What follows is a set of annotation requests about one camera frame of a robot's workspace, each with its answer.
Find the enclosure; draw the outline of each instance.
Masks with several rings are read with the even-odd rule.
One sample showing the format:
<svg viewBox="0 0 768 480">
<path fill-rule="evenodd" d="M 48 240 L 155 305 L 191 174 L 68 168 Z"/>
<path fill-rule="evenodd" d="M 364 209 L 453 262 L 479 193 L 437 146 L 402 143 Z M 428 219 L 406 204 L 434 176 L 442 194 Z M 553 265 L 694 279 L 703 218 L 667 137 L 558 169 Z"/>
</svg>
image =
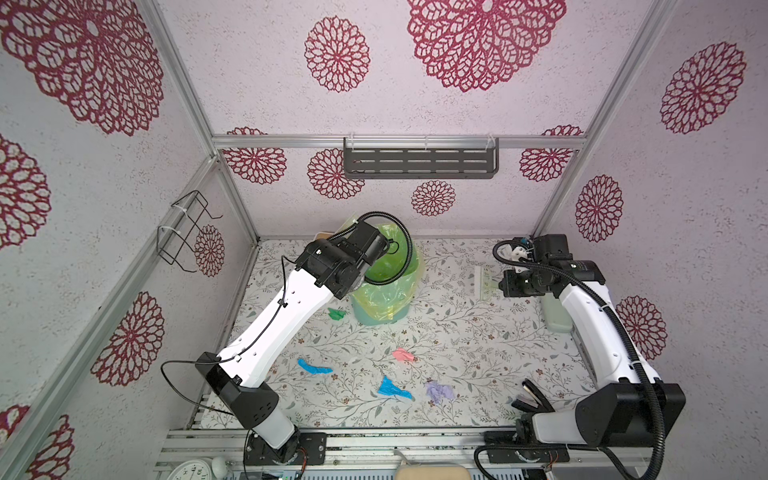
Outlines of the enclosure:
<svg viewBox="0 0 768 480">
<path fill-rule="evenodd" d="M 497 241 L 544 233 L 600 267 L 686 393 L 663 478 L 762 475 L 767 22 L 757 0 L 2 0 L 2 478 L 165 480 L 215 456 L 238 478 L 246 430 L 193 366 L 167 373 L 200 406 L 160 365 L 220 351 L 281 256 L 370 210 L 424 274 L 405 318 L 334 299 L 270 369 L 291 421 L 331 434 L 305 478 L 388 475 L 393 445 L 474 468 L 523 379 L 558 411 L 595 391 L 538 298 L 484 283 Z M 376 148 L 492 162 L 354 170 Z M 617 453 L 642 472 L 650 449 Z M 553 463 L 614 474 L 599 452 Z"/>
</svg>

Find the red flower pattern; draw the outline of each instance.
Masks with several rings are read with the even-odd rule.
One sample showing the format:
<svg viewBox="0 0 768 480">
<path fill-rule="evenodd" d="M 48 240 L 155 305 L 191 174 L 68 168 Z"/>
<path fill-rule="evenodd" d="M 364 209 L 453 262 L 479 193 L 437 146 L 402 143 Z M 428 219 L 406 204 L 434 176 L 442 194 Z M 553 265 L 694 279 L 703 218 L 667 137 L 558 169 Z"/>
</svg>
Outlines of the red flower pattern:
<svg viewBox="0 0 768 480">
<path fill-rule="evenodd" d="M 450 184 L 440 180 L 430 180 L 419 185 L 411 196 L 411 205 L 421 215 L 434 217 L 444 214 L 453 206 L 456 192 Z"/>
<path fill-rule="evenodd" d="M 266 135 L 256 128 L 238 127 L 229 135 Z M 232 171 L 255 184 L 277 182 L 286 171 L 286 156 L 282 148 L 228 148 L 221 153 Z"/>
<path fill-rule="evenodd" d="M 338 148 L 319 151 L 306 168 L 310 183 L 322 195 L 341 200 L 357 195 L 365 180 L 352 180 L 344 175 L 344 152 Z"/>
<path fill-rule="evenodd" d="M 133 135 L 159 115 L 163 69 L 131 0 L 1 0 L 0 31 L 77 120 Z"/>
<path fill-rule="evenodd" d="M 194 241 L 194 258 L 205 276 L 216 276 L 224 265 L 224 240 L 213 225 L 206 225 Z"/>
<path fill-rule="evenodd" d="M 581 135 L 584 132 L 573 125 L 558 125 L 546 130 L 543 135 Z M 574 153 L 570 148 L 526 148 L 520 157 L 520 171 L 523 177 L 537 182 L 560 177 L 563 168 Z"/>
<path fill-rule="evenodd" d="M 0 135 L 0 250 L 37 234 L 51 211 L 50 196 L 38 162 Z"/>
<path fill-rule="evenodd" d="M 10 409 L 0 412 L 0 449 L 16 430 L 16 426 L 27 415 L 29 406 L 14 405 Z"/>
<path fill-rule="evenodd" d="M 528 67 L 565 0 L 408 0 L 414 55 L 444 87 L 488 90 Z"/>
<path fill-rule="evenodd" d="M 576 226 L 591 242 L 605 240 L 619 225 L 621 208 L 619 183 L 608 175 L 588 181 L 576 202 Z"/>
<path fill-rule="evenodd" d="M 48 435 L 43 449 L 27 468 L 30 475 L 28 480 L 61 480 L 69 472 L 69 461 L 74 453 L 73 434 L 69 415 L 62 415 L 58 420 L 58 427 Z"/>
<path fill-rule="evenodd" d="M 744 81 L 744 52 L 722 41 L 697 51 L 672 75 L 661 98 L 661 121 L 676 134 L 711 124 Z"/>
<path fill-rule="evenodd" d="M 135 382 L 157 358 L 163 346 L 165 318 L 157 300 L 141 292 L 118 329 L 101 351 L 91 373 L 99 383 L 126 386 Z"/>
<path fill-rule="evenodd" d="M 317 22 L 304 42 L 306 66 L 323 87 L 349 91 L 368 73 L 371 59 L 359 28 L 339 17 Z"/>
<path fill-rule="evenodd" d="M 652 360 L 667 346 L 667 324 L 647 299 L 629 296 L 616 305 L 616 313 L 643 356 Z"/>
</svg>

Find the white knob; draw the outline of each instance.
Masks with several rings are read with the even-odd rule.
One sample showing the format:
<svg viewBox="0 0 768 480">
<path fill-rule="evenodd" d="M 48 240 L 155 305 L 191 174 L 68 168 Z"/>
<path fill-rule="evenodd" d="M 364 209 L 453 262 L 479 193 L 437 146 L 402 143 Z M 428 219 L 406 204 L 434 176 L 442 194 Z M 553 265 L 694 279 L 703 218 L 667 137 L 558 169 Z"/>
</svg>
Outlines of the white knob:
<svg viewBox="0 0 768 480">
<path fill-rule="evenodd" d="M 230 472 L 229 467 L 227 467 L 227 460 L 225 460 L 224 457 L 214 458 L 210 463 L 210 470 L 214 473 L 214 477 L 219 480 L 226 477 Z"/>
</svg>

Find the green plastic bag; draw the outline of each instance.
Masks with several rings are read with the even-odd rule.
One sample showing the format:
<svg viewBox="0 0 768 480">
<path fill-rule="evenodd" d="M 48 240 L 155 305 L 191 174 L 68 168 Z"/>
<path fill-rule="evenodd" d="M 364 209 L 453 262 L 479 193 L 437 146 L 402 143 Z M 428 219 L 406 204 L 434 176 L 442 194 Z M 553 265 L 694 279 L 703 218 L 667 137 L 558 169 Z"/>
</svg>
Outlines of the green plastic bag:
<svg viewBox="0 0 768 480">
<path fill-rule="evenodd" d="M 376 226 L 388 239 L 394 239 L 389 253 L 378 259 L 367 271 L 371 280 L 386 280 L 400 271 L 406 261 L 406 236 L 394 223 Z M 405 316 L 406 308 L 413 300 L 424 277 L 424 265 L 416 245 L 413 245 L 411 264 L 406 272 L 389 285 L 364 283 L 352 295 L 355 317 L 363 325 L 393 323 Z"/>
</svg>

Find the clock face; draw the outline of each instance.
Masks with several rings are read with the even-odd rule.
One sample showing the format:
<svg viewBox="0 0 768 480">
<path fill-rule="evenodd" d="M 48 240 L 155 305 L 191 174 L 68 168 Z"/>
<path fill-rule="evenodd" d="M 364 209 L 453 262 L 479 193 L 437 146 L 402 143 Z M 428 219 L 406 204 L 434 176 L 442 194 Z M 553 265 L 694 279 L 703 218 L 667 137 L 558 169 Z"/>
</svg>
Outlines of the clock face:
<svg viewBox="0 0 768 480">
<path fill-rule="evenodd" d="M 176 467 L 168 480 L 214 480 L 214 476 L 205 461 L 190 460 Z"/>
</svg>

